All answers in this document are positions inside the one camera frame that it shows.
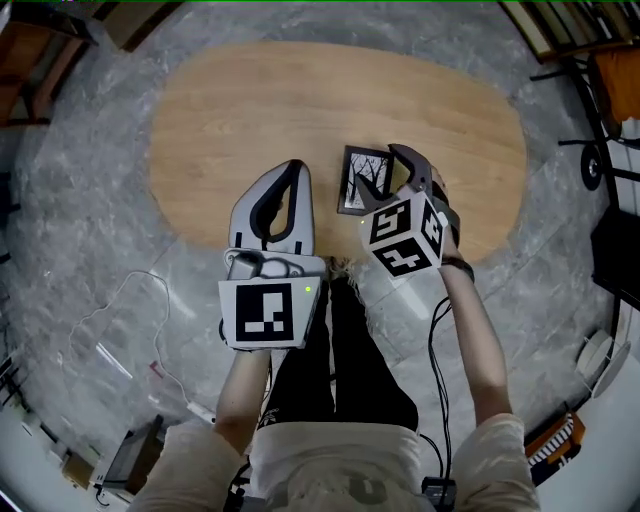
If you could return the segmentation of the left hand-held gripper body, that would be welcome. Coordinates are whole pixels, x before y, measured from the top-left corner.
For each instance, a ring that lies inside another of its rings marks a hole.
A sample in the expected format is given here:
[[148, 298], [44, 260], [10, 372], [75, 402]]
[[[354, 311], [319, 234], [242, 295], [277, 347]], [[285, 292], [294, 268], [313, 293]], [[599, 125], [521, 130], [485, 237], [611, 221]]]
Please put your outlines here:
[[234, 350], [305, 346], [326, 273], [317, 256], [228, 249], [218, 283], [221, 336]]

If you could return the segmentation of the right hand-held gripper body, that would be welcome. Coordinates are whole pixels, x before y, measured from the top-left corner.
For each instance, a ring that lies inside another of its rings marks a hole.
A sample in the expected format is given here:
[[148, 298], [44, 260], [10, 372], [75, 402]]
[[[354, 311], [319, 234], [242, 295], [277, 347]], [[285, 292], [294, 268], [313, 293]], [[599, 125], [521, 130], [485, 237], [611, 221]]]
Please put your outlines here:
[[393, 278], [437, 269], [442, 264], [449, 204], [440, 192], [415, 192], [404, 186], [398, 200], [368, 213], [359, 225], [366, 253]]

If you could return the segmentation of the person's right hand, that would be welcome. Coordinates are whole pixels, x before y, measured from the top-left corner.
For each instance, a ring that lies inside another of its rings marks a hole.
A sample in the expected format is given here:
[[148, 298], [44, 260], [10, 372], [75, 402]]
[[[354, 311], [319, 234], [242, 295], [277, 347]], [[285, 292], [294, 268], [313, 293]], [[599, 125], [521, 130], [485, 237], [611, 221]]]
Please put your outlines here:
[[[435, 167], [432, 168], [432, 181], [440, 187], [444, 196], [448, 197], [447, 186]], [[453, 232], [450, 225], [448, 225], [445, 230], [443, 241], [443, 255], [456, 258], [462, 257], [460, 251], [458, 250], [458, 247], [454, 242]]]

